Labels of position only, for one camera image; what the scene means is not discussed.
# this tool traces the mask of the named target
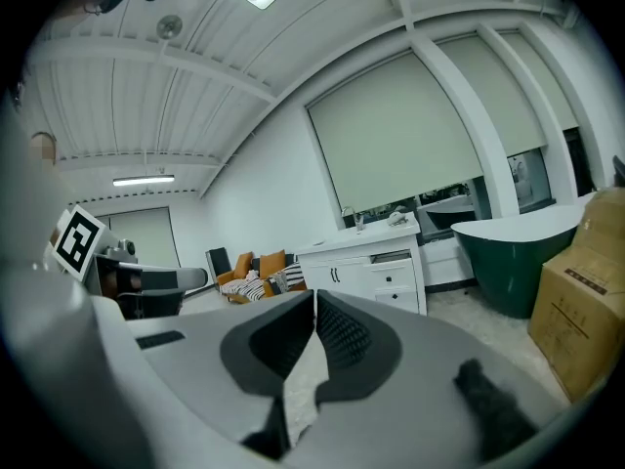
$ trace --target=white bathtub rim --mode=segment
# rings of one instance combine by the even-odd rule
[[[583,205],[556,205],[535,212],[456,223],[451,229],[459,234],[495,241],[526,243],[560,235],[576,228],[584,215]]]

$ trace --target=round ceiling fixture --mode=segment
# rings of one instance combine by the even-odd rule
[[[156,34],[163,40],[176,38],[183,30],[183,20],[178,16],[165,16],[156,26]]]

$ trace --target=drawer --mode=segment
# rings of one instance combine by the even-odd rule
[[[419,302],[414,288],[404,286],[397,289],[376,290],[375,300],[404,311],[419,313]]]
[[[366,266],[370,274],[371,285],[374,289],[409,286],[416,288],[412,259],[382,262]]]

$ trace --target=green bathtub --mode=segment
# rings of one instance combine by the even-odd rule
[[[528,214],[454,224],[484,298],[497,312],[531,317],[543,263],[573,240],[581,205],[552,206]]]

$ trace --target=faucet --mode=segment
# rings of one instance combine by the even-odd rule
[[[364,230],[364,215],[357,217],[354,208],[348,205],[347,207],[343,207],[343,210],[341,210],[341,217],[345,217],[345,213],[348,210],[352,210],[356,233],[360,233],[362,230]]]

